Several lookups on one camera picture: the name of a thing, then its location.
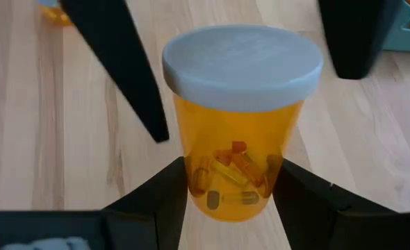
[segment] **pill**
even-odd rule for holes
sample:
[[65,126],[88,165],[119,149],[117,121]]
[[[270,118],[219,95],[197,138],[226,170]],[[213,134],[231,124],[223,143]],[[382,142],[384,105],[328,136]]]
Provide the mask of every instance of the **pill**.
[[212,164],[213,169],[216,170],[217,173],[227,177],[233,183],[239,186],[245,186],[248,183],[248,179],[245,178],[238,170],[225,167],[224,165],[220,164],[220,162],[215,161]]
[[222,203],[241,203],[253,205],[259,202],[259,195],[255,191],[244,191],[236,194],[223,194]]
[[216,150],[213,152],[214,159],[225,166],[230,166],[231,150]]
[[211,180],[210,172],[204,168],[198,168],[194,171],[191,178],[191,194],[194,197],[200,197],[209,189]]
[[264,182],[258,188],[262,197],[268,198],[271,195],[283,160],[282,156],[272,154],[267,156],[267,172],[264,175]]
[[206,196],[206,205],[210,210],[216,210],[219,207],[220,194],[218,191],[208,191]]
[[60,15],[60,18],[61,18],[61,20],[64,21],[64,22],[68,22],[68,21],[69,21],[69,17],[68,17],[65,13],[63,13],[62,15]]
[[185,170],[188,175],[188,178],[192,176],[192,158],[191,156],[186,156],[183,158],[183,163],[185,165]]
[[259,187],[262,184],[263,171],[256,166],[247,154],[234,153],[231,160],[255,187]]
[[57,14],[54,13],[50,8],[43,8],[43,13],[52,20],[57,18]]
[[233,153],[243,153],[247,150],[247,144],[245,142],[232,142],[231,150]]

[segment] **black stand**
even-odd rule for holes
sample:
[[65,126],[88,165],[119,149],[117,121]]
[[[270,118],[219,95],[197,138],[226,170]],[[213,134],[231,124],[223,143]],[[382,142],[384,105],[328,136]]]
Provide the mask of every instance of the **black stand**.
[[402,0],[318,0],[325,39],[340,78],[367,76]]
[[[0,248],[77,236],[93,250],[175,250],[187,193],[178,158],[101,211],[0,212]],[[410,249],[410,213],[389,210],[287,160],[273,198],[293,250]]]

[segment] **wood grain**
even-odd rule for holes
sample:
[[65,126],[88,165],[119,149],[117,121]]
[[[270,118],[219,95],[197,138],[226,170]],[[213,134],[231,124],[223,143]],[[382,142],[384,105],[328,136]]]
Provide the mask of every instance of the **wood grain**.
[[[384,52],[361,81],[336,77],[315,1],[128,0],[159,82],[171,140],[155,144],[73,27],[34,0],[0,0],[0,209],[102,208],[181,155],[161,51],[200,26],[267,24],[318,44],[325,66],[287,157],[398,211],[410,211],[410,53]],[[188,201],[180,249],[290,249],[272,201],[227,224]]]

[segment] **orange pill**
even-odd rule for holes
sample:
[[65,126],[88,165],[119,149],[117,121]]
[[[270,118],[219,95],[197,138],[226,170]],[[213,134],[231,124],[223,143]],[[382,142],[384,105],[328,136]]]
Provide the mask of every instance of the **orange pill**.
[[210,172],[207,169],[198,168],[191,178],[190,191],[194,197],[200,197],[206,193],[210,187]]
[[232,142],[231,150],[233,153],[243,153],[247,150],[247,144],[245,142]]
[[211,184],[210,158],[202,156],[199,167],[192,173],[190,191],[194,197],[200,197],[206,193]]
[[276,179],[281,169],[283,158],[278,155],[269,155],[267,156],[267,165],[268,169],[265,173],[264,182],[258,188],[259,194],[262,197],[268,198],[273,192],[274,185],[276,184]]
[[230,166],[231,150],[216,150],[213,152],[214,158],[225,166]]
[[259,187],[263,182],[263,172],[256,166],[247,154],[234,153],[231,157],[234,165],[248,178],[255,187]]

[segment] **teal tray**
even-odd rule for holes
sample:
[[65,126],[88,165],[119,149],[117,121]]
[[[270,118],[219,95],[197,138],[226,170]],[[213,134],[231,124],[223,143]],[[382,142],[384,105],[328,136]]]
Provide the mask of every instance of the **teal tray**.
[[403,0],[403,6],[387,35],[383,49],[410,51],[410,4]]

